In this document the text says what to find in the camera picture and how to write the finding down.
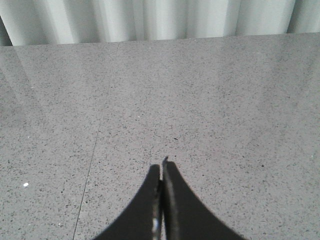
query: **white speck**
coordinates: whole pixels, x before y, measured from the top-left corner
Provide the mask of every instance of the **white speck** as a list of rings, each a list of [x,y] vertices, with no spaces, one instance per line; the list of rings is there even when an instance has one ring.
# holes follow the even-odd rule
[[[153,218],[152,219],[152,232],[155,233],[158,229],[158,219]]]

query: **glossy surface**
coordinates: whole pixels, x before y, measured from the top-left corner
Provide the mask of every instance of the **glossy surface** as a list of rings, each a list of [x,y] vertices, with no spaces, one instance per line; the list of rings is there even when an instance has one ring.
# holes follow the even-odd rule
[[[0,68],[1,239],[94,237],[166,155],[246,238],[319,238],[319,33],[1,47]]]

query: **white curtain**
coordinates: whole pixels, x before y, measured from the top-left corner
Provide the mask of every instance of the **white curtain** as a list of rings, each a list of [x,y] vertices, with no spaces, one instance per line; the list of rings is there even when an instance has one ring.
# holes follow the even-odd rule
[[[0,0],[0,16],[14,46],[320,32],[320,0]]]

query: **black object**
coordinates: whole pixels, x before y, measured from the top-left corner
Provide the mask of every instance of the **black object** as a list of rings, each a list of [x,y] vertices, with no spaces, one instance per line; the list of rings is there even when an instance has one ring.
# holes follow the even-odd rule
[[[167,240],[244,240],[196,197],[176,164],[152,165],[122,214],[94,240],[160,240],[162,209]]]

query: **gray speckled floor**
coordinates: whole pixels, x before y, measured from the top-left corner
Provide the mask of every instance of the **gray speckled floor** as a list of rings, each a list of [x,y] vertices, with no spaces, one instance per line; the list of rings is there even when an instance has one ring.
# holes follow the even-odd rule
[[[166,155],[247,239],[320,238],[320,33],[0,47],[0,69],[0,239],[94,237]]]

